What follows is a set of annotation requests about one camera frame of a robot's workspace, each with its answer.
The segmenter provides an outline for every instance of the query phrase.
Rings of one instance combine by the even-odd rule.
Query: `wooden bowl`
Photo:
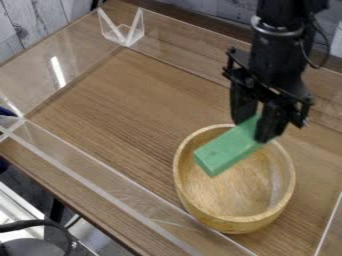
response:
[[[214,125],[193,133],[174,159],[174,179],[182,203],[213,229],[230,234],[253,232],[282,213],[296,186],[293,161],[278,142],[211,178],[197,165],[194,150],[233,125]]]

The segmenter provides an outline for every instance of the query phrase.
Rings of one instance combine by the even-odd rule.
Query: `bowl rim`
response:
[[[177,153],[175,153],[175,157],[174,157],[174,162],[173,162],[173,172],[174,172],[174,180],[175,180],[175,186],[177,186],[177,190],[179,191],[179,193],[182,194],[182,196],[186,198],[187,202],[191,204],[193,207],[197,208],[197,210],[210,216],[211,218],[215,218],[218,220],[223,220],[223,221],[230,221],[230,222],[255,222],[255,221],[261,221],[263,219],[267,219],[269,217],[274,216],[275,214],[278,214],[285,206],[287,205],[293,193],[294,193],[294,188],[296,188],[296,169],[294,169],[294,163],[293,163],[293,159],[287,153],[287,151],[285,150],[285,148],[282,147],[282,145],[273,140],[270,143],[278,148],[278,150],[281,151],[282,156],[286,159],[286,162],[289,162],[289,172],[290,172],[290,181],[289,181],[289,187],[287,190],[285,192],[285,195],[281,199],[281,201],[277,203],[275,206],[273,206],[270,209],[267,209],[265,212],[258,213],[255,215],[249,215],[249,216],[227,216],[227,215],[210,215],[207,212],[205,212],[197,205],[197,203],[194,202],[194,200],[191,200],[187,196],[187,193],[185,193],[183,191],[183,185],[182,185],[182,180],[181,180],[181,176],[179,176],[179,158],[181,158],[181,154],[183,152],[183,149],[186,147],[186,145],[189,144],[189,142],[191,141],[191,139],[194,137],[197,137],[199,134],[217,129],[217,128],[233,128],[235,127],[234,124],[217,124],[217,125],[211,125],[207,126],[199,130],[197,130],[194,133],[191,133],[187,138],[183,140],[183,142],[181,143]]]

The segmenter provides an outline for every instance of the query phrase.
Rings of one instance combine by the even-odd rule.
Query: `green block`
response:
[[[195,162],[209,176],[219,175],[263,146],[254,140],[258,120],[253,116],[195,150]]]

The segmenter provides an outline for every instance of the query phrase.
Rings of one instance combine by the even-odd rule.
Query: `clear plastic corner piece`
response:
[[[121,24],[116,26],[102,8],[98,9],[102,26],[102,34],[106,39],[122,46],[131,47],[145,36],[143,10],[138,9],[131,26]]]

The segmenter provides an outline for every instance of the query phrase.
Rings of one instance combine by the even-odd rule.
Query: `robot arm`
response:
[[[314,103],[301,76],[318,30],[314,14],[329,0],[259,0],[251,19],[251,52],[231,49],[223,75],[231,80],[231,116],[237,124],[263,103],[255,140],[266,143],[282,135],[292,122],[306,124]]]

